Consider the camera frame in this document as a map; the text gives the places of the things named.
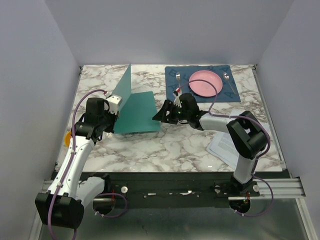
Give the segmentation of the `teal file folder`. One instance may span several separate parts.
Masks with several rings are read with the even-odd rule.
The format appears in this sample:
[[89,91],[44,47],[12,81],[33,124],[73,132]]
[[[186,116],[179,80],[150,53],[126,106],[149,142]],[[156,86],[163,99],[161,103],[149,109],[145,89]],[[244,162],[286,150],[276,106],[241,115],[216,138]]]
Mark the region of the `teal file folder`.
[[132,93],[131,66],[129,65],[112,91],[112,97],[120,97],[119,118],[114,126],[115,134],[159,132],[160,123],[152,120],[157,113],[152,91]]

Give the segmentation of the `printed paper sheets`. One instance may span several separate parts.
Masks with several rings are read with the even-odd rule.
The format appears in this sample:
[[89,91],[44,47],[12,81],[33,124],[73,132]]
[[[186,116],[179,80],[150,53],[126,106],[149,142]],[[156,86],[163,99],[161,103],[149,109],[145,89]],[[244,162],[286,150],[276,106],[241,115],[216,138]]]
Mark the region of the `printed paper sheets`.
[[206,150],[213,156],[219,158],[234,171],[237,167],[239,153],[229,133],[218,131]]

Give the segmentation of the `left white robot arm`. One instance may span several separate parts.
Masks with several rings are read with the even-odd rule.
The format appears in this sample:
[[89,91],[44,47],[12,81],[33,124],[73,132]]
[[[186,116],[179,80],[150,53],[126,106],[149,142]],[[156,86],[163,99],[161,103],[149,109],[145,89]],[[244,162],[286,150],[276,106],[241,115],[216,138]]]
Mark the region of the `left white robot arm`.
[[77,229],[85,208],[99,196],[107,197],[111,185],[103,177],[91,176],[80,186],[85,163],[103,133],[113,133],[122,98],[90,97],[85,113],[71,130],[71,139],[65,159],[45,193],[38,193],[35,205],[43,224]]

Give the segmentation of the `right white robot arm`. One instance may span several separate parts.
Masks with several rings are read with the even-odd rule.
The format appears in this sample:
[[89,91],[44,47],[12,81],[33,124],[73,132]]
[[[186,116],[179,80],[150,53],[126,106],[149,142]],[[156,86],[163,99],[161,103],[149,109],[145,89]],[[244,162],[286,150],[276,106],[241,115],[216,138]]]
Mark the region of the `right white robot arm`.
[[165,100],[152,120],[172,125],[186,121],[199,131],[228,133],[238,152],[236,169],[230,180],[230,191],[236,196],[247,192],[258,159],[271,145],[270,135],[250,111],[239,115],[214,114],[201,110],[190,93],[183,93],[174,101]]

